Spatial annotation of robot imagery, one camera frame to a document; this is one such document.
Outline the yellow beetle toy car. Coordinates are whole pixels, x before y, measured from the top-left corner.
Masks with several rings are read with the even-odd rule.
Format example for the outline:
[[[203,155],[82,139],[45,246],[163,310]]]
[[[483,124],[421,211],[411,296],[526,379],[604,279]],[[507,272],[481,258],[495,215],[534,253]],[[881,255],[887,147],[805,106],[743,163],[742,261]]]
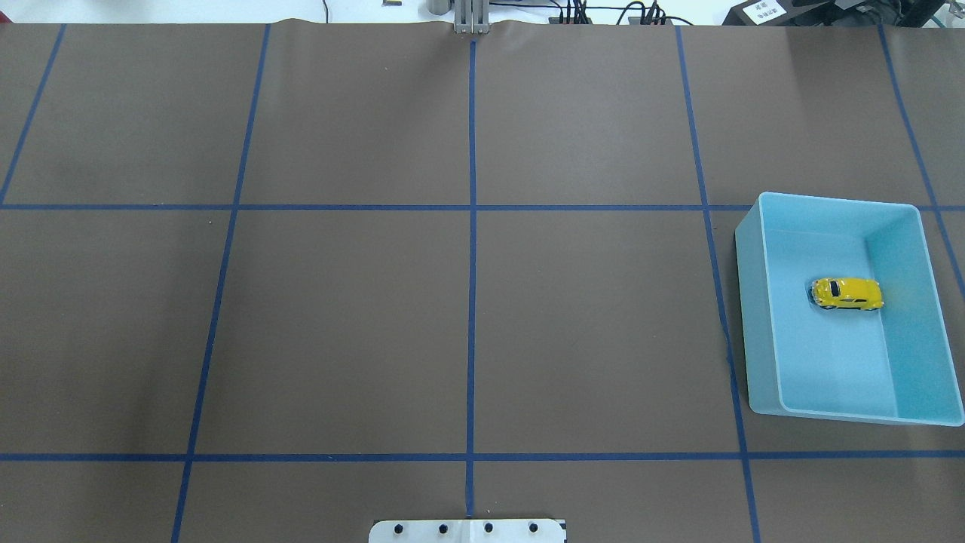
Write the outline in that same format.
[[[807,294],[824,310],[878,311],[884,307],[881,286],[871,278],[818,278],[810,282]]]

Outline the brown table mat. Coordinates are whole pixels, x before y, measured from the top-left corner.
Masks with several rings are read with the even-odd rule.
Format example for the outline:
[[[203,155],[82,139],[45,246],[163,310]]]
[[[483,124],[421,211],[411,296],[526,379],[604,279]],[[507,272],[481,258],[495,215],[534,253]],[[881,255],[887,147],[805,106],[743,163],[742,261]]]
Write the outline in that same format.
[[[763,192],[913,205],[963,30],[2,27],[2,540],[961,542],[963,427],[747,398]]]

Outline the black box with white label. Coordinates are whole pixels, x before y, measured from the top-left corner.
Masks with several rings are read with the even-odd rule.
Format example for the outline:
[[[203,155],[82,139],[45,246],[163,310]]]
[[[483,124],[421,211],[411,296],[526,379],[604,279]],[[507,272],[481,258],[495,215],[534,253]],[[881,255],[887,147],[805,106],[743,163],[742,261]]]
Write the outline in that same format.
[[[811,5],[800,1],[746,1],[731,7],[723,26],[789,26]]]

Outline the light blue plastic bin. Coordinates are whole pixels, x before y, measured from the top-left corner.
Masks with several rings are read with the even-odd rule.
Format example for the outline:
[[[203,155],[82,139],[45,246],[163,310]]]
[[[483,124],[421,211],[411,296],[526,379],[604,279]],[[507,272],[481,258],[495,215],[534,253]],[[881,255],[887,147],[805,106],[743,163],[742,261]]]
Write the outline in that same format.
[[[761,415],[959,427],[963,400],[921,215],[763,192],[735,229],[746,378]],[[878,311],[823,309],[820,278],[877,281]]]

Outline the white mounting plate with holes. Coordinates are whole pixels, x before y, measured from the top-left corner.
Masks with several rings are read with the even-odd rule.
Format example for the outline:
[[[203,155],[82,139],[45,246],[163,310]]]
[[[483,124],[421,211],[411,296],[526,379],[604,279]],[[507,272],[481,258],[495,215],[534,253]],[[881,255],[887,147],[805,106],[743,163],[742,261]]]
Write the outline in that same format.
[[[565,521],[452,519],[378,521],[369,542],[566,542]]]

